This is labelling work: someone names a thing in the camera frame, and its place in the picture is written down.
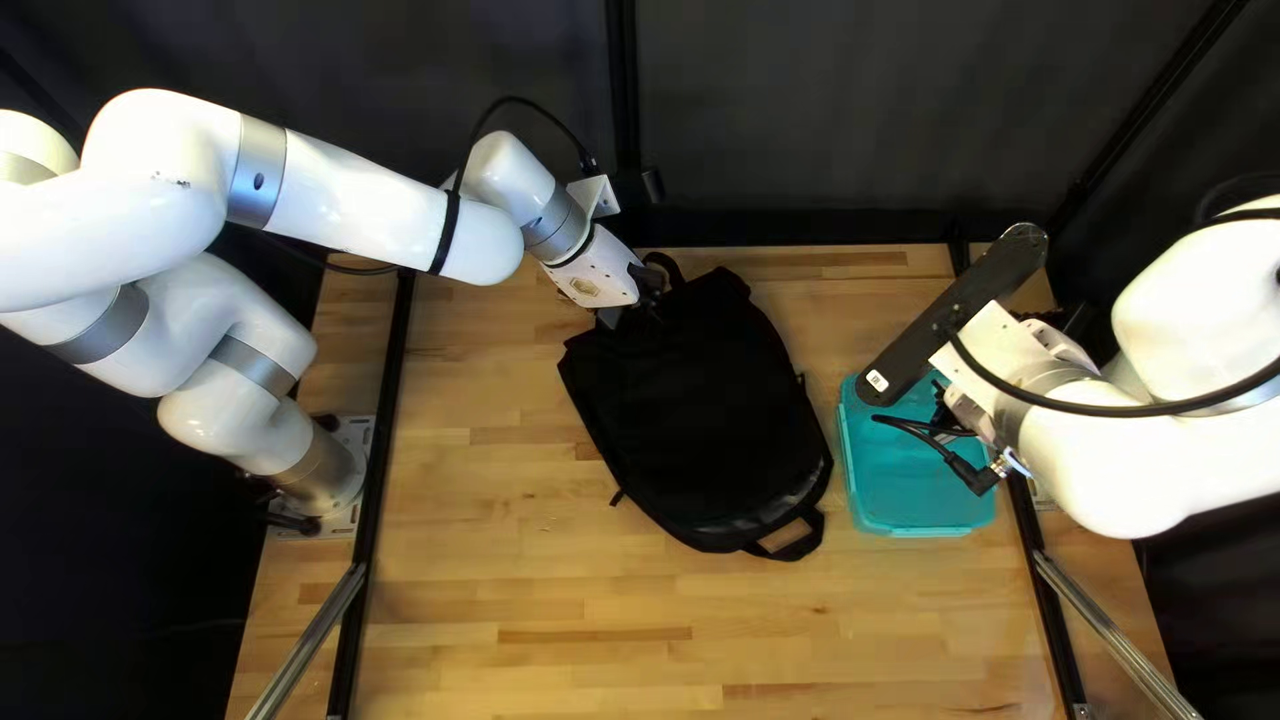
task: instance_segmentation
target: plastic container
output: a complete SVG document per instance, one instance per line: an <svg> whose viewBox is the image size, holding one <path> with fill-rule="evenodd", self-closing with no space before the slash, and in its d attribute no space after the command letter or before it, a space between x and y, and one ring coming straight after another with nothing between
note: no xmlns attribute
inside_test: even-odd
<svg viewBox="0 0 1280 720"><path fill-rule="evenodd" d="M928 421L936 407L932 380L945 383L945 378L929 373L892 407L870 407L859 400L856 378L845 378L836 407L854 525L878 536L954 538L991 523L996 488L974 496L937 451L902 430L870 421L878 413ZM975 468L988 462L977 438L956 438L947 448Z"/></svg>

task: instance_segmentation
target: black backdrop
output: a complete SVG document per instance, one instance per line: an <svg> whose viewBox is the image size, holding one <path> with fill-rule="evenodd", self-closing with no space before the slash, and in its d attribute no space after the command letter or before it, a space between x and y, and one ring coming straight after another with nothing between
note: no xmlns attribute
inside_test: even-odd
<svg viewBox="0 0 1280 720"><path fill-rule="evenodd" d="M820 234L820 218L840 220L845 240L937 237L954 214L982 214L978 236L1044 222L1212 4L640 3L640 147L671 195L657 210L703 211L712 222L686 240L708 242L732 241L716 228L741 228L733 218L762 209L800 211L753 220L772 228L771 241L796 242ZM1277 165L1277 5L1249 4L1055 238L1062 299L1105 310L1176 238L1201 188ZM78 143L113 95L169 87L434 182L476 111L518 92L612 170L604 22L595 0L10 0L0 8L0 105ZM572 172L572 154L536 120L512 110L500 122L558 174ZM658 234L623 240L662 242L678 236L663 227L691 215L662 217L666 225L631 225ZM308 319L314 272L234 231L215 251ZM261 541L247 496L227 465L168 441L151 402L8 334L0 363L14 457L4 478L20 509L4 556L17 571L0 615L0 703L24 717L220 716ZM1257 612L1275 597L1268 583L1280 587L1275 553L1260 550L1271 547L1274 512L1231 512L1249 520L1204 516L1142 551L1192 700L1215 719L1270 716L1249 714L1276 698L1239 669L1276 667L1277 624ZM1217 573L1206 571L1206 547ZM1248 571L1224 573L1236 550L1231 561ZM1212 638L1189 633L1192 609L1217 614Z"/></svg>

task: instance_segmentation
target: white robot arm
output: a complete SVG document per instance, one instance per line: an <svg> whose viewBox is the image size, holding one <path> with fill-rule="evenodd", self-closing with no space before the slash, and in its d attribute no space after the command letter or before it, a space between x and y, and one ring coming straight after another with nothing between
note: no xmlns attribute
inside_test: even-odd
<svg viewBox="0 0 1280 720"><path fill-rule="evenodd" d="M297 512L339 511L360 491L362 459L285 397L315 341L204 250L230 220L493 284L543 238L531 252L556 265L548 273L582 258L617 268L618 282L570 284L594 291L571 295L581 305L636 300L627 264L639 261L585 219L602 213L566 208L566 191L509 135L480 150L465 190L498 208L163 90L108 102L79 161L44 123L0 111L0 324L124 392L163 396L169 434L269 478ZM512 156L517 167L502 164ZM595 181L600 195L607 181Z"/></svg>
<svg viewBox="0 0 1280 720"><path fill-rule="evenodd" d="M1280 196L1238 210L1280 208ZM1120 295L1120 355L1101 370L1038 320L992 301L959 331L973 359L1023 391L1094 406L1143 406L1233 386L1280 357L1280 220L1238 215L1171 246ZM1280 379L1231 400L1151 418L1071 414L1015 400L945 345L931 357L945 400L996 451L1034 474L1085 528L1135 538L1188 515L1280 491L1271 459Z"/></svg>

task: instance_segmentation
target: white label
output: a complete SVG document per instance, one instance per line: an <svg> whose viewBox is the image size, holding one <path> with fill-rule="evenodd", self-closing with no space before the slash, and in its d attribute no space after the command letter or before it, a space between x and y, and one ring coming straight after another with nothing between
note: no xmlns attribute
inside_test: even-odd
<svg viewBox="0 0 1280 720"><path fill-rule="evenodd" d="M867 382L872 383L876 392L884 392L884 388L888 387L888 380L884 379L884 375L879 374L879 370L874 369L867 370Z"/></svg>

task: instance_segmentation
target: black frame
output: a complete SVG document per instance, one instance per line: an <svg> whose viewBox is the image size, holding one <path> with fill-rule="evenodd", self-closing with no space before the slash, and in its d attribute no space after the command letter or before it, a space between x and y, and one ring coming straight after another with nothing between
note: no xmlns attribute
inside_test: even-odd
<svg viewBox="0 0 1280 720"><path fill-rule="evenodd" d="M1216 0L1190 29L1187 38L1164 65L1160 74L1125 117L1084 176L1068 188L1066 196L1046 225L1051 233L1065 227L1101 186L1106 176L1160 114L1169 99L1190 76L1248 0ZM644 186L645 172L640 145L640 83L636 41L635 0L607 0L605 23L609 47L609 82L613 110L616 184L626 190ZM809 245L867 245L884 242L946 243L952 269L959 275L969 266L969 243L995 240L1019 220L1037 219L1016 209L983 213L925 210L708 210L663 205L631 204L626 214L605 220L621 237L644 238L652 247L760 246L803 242ZM372 568L381 498L390 461L396 405L413 304L415 274L401 272L396 290L390 337L383 366L374 442L370 450L365 486L364 518L356 533L353 562ZM1071 639L1057 593L1036 571L1032 552L1044 550L1036 507L1025 480L1009 483L1010 500L1027 559L1036 605L1044 629L1053 674L1066 716L1078 720L1076 707L1087 697ZM338 653L329 691L330 720L346 720L355 693L360 644L364 637L371 579L352 601L338 639Z"/></svg>

